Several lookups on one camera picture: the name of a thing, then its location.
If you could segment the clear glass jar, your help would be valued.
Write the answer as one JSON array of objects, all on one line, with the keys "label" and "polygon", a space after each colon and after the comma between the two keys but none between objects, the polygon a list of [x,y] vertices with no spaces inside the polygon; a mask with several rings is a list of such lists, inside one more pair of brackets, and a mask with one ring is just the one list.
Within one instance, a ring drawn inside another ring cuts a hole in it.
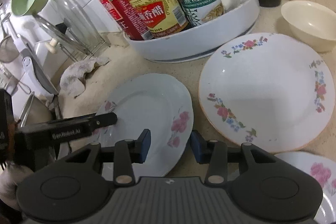
[{"label": "clear glass jar", "polygon": [[60,23],[52,24],[37,13],[33,17],[38,25],[60,44],[63,52],[73,61],[76,58],[67,50],[68,47],[77,53],[80,52],[85,59],[98,57],[110,47],[110,42],[99,34],[77,0],[50,1],[60,16]]}]

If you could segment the large floral plate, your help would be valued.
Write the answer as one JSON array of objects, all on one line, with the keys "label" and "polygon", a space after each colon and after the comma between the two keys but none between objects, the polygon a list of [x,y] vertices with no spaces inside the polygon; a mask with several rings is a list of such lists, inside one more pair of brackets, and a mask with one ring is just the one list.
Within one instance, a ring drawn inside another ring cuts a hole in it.
[{"label": "large floral plate", "polygon": [[302,149],[323,132],[335,87],[311,47],[283,34],[256,33],[233,39],[208,59],[198,98],[226,139],[278,153]]}]

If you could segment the crumpled white rag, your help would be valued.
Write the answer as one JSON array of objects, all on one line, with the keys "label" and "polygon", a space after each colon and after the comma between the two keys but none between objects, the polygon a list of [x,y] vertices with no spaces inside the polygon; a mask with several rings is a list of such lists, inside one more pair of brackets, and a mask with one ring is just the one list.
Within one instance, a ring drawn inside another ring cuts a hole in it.
[{"label": "crumpled white rag", "polygon": [[64,71],[60,78],[61,90],[68,96],[79,96],[85,91],[86,75],[109,62],[110,58],[100,56],[73,63]]}]

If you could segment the cream bowl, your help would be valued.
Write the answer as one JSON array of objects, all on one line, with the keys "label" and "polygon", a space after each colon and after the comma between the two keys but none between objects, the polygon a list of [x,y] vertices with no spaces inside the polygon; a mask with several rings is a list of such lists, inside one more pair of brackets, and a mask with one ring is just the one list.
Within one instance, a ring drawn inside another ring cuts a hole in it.
[{"label": "cream bowl", "polygon": [[289,1],[281,7],[282,17],[295,38],[318,53],[335,48],[335,12],[311,1]]}]

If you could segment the pink flower white plate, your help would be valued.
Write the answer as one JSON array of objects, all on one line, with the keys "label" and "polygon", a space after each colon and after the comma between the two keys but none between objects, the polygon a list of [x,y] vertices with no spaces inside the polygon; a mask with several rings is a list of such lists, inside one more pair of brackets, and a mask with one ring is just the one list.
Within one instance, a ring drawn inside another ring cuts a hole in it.
[{"label": "pink flower white plate", "polygon": [[183,83],[166,74],[138,76],[115,88],[97,114],[110,112],[117,123],[97,129],[89,143],[112,147],[149,129],[151,145],[145,162],[133,165],[135,177],[163,177],[175,167],[194,124],[191,96]]}]

